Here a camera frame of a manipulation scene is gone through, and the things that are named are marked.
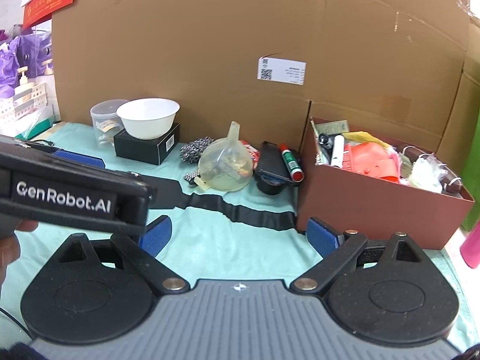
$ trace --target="hand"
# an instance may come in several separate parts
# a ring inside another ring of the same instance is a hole
[[[34,231],[38,226],[35,221],[23,221],[18,225],[19,231]],[[20,243],[16,235],[0,240],[0,286],[7,275],[7,265],[20,257]]]

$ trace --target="green object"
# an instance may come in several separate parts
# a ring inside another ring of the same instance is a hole
[[[292,156],[292,153],[289,151],[284,151],[282,153],[283,160],[285,164],[289,167],[289,171],[294,171],[295,169],[300,169],[297,160]]]
[[[462,181],[475,200],[474,206],[462,222],[465,230],[471,231],[480,219],[480,115],[472,140],[470,154],[463,168]]]

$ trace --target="gray platform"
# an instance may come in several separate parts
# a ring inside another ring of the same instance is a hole
[[[280,280],[199,280],[162,298],[138,328],[91,346],[31,345],[49,360],[451,360],[446,341],[380,347],[341,329],[320,300],[294,295]]]

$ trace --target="black cable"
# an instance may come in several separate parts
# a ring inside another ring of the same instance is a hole
[[[28,333],[28,330],[25,326],[23,326],[20,322],[18,322],[14,316],[12,316],[9,312],[5,311],[2,307],[0,307],[0,312],[2,312],[3,314],[5,314],[8,318],[10,318],[10,320],[12,322],[14,322],[21,330],[23,330],[26,335],[28,335],[28,337],[30,337],[30,339],[33,340],[32,336],[30,335],[30,333]]]
[[[45,146],[53,146],[54,145],[54,143],[51,140],[46,140],[46,139],[36,139],[36,140],[32,140],[31,142],[40,143],[40,144],[45,145]]]

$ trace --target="open box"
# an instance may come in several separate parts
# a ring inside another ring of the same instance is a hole
[[[315,124],[327,120],[312,117]],[[366,131],[350,126],[350,131]],[[393,146],[403,141],[369,131]],[[386,180],[316,165],[313,127],[307,124],[301,151],[305,179],[298,192],[297,230],[317,216],[339,231],[358,230],[370,239],[408,233],[422,248],[441,249],[474,204],[462,188],[461,198],[419,190]]]

